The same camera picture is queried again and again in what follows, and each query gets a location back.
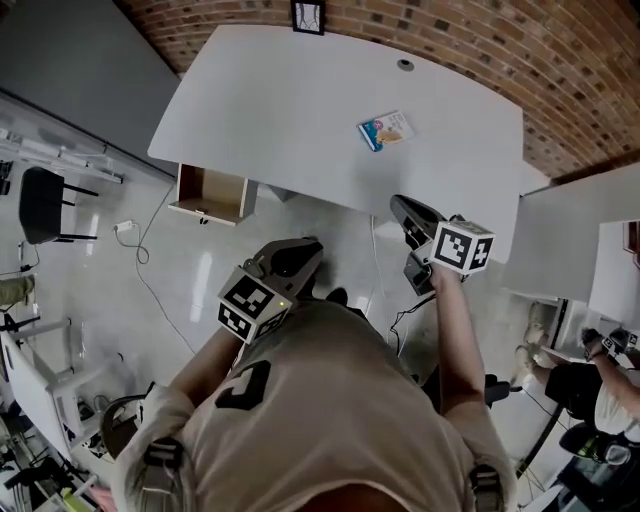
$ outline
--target black pants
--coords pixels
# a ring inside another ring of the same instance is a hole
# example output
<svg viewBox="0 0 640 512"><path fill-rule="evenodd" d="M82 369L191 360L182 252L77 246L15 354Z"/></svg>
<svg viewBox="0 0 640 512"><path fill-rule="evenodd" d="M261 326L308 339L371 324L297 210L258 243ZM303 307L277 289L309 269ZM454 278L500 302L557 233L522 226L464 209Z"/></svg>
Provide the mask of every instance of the black pants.
<svg viewBox="0 0 640 512"><path fill-rule="evenodd" d="M594 365L571 363L551 370L544 394L567 409L572 417L594 426L601 387L602 378Z"/></svg>

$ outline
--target green cloth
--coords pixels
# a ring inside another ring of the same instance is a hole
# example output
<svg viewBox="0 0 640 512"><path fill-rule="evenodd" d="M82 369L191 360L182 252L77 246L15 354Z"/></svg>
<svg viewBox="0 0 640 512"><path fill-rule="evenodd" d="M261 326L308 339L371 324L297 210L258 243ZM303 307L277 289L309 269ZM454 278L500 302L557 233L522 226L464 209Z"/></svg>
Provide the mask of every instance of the green cloth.
<svg viewBox="0 0 640 512"><path fill-rule="evenodd" d="M33 291L35 284L33 276L0 281L0 306L12 306L22 302Z"/></svg>

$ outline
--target open drawer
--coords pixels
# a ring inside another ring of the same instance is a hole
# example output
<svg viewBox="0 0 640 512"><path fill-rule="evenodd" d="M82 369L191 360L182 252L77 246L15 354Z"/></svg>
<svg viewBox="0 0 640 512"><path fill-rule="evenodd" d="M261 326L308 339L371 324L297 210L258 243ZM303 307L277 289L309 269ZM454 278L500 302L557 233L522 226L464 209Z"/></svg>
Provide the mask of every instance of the open drawer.
<svg viewBox="0 0 640 512"><path fill-rule="evenodd" d="M256 204L258 183L218 171L180 164L178 200L169 208L235 226L251 215Z"/></svg>

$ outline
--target book cover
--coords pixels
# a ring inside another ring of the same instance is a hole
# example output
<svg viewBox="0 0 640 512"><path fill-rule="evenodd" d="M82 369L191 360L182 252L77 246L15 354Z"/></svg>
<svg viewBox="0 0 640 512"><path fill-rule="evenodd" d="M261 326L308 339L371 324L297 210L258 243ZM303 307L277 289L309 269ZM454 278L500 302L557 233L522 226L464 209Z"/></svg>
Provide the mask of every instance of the book cover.
<svg viewBox="0 0 640 512"><path fill-rule="evenodd" d="M376 152L382 151L387 144L396 144L415 135L399 110L359 124L358 129L369 147Z"/></svg>

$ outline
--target picture frame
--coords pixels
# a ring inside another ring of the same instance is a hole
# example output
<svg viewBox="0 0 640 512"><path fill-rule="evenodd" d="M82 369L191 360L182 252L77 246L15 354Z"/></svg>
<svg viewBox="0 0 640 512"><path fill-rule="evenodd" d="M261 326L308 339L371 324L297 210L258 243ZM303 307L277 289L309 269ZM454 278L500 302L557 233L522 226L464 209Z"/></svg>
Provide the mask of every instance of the picture frame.
<svg viewBox="0 0 640 512"><path fill-rule="evenodd" d="M291 0L293 31L323 36L325 11L324 0Z"/></svg>

